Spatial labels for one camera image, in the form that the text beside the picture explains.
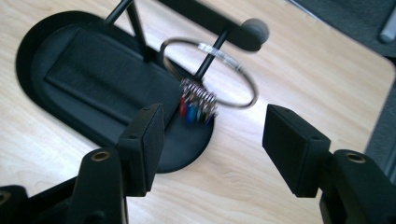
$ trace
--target light wood grain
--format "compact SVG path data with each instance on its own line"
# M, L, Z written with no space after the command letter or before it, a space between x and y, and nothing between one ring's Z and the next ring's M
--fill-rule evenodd
M83 155L97 148L21 90L14 63L23 36L54 13L82 10L105 17L117 3L0 2L0 186L23 185L29 195L37 194L76 175ZM300 114L332 139L332 151L362 152L394 79L393 67L286 1L205 3L240 23L259 18L268 24L270 39L258 53L223 47L257 81L260 99L247 110L221 107L204 154L181 171L157 175L146 198L128 200L131 223L320 223L318 197L296 199L262 148L266 106L283 105ZM216 39L156 1L140 0L137 6L155 49L173 36ZM124 16L117 25L130 31ZM203 57L177 47L170 54L191 70ZM221 96L248 98L236 75L219 62L205 82Z

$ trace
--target key ring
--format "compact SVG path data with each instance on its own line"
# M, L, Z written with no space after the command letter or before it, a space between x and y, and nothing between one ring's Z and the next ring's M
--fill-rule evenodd
M219 103L221 105L226 105L230 107L236 107L236 108L246 108L250 107L254 104L256 104L258 100L258 91L256 84L254 83L253 79L248 75L248 73L245 71L245 69L242 68L241 64L238 63L236 60L234 60L231 56L228 54L224 53L223 51L219 49L215 49L214 47L206 44L206 43L200 43L194 40L190 39L184 39L184 38L170 38L161 44L161 50L160 50L160 55L163 57L163 65L165 66L166 70L168 70L169 73L171 73L175 78L178 80L185 79L181 74L178 73L178 71L175 69L175 67L171 64L169 59L164 55L165 54L165 49L171 44L175 43L182 43L182 44L188 44L188 45L193 45L200 49L201 51L208 53L210 55L215 56L216 58L220 59L223 63L231 67L233 70L235 70L249 85L250 90L253 94L252 99L250 102L245 103L245 104L238 104L238 103L233 103L229 101L224 101L221 99L216 99L216 103Z

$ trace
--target metal rod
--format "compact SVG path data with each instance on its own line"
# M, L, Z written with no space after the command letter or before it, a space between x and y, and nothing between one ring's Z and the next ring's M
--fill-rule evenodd
M110 15L107 16L105 20L106 25L113 25L114 22L119 18L119 16L122 14L125 9L131 5L133 0L122 0L116 8L110 13Z
M228 34L231 32L231 29L225 28L224 31L219 35L218 39L216 40L213 47L215 49L220 49L221 45L227 40ZM201 66L198 68L198 71L195 73L194 79L195 80L202 80L204 77L207 69L209 68L210 64L212 64L215 56L208 54L204 61L202 62Z
M149 48L146 44L145 34L143 33L142 25L140 24L139 15L137 13L136 6L134 4L134 0L132 0L132 4L126 8L128 13L129 21L132 24L132 28L134 29L134 36L139 43L139 47L141 50L141 54L143 55L144 61L149 60Z

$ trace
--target black base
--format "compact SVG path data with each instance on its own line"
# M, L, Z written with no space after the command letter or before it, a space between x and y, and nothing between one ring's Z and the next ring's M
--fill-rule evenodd
M36 104L100 147L114 147L140 108L162 103L165 142L157 172L173 172L205 150L214 120L187 124L177 113L178 81L157 52L148 49L153 57L146 62L139 50L132 36L102 19L64 12L39 22L23 39L17 75Z

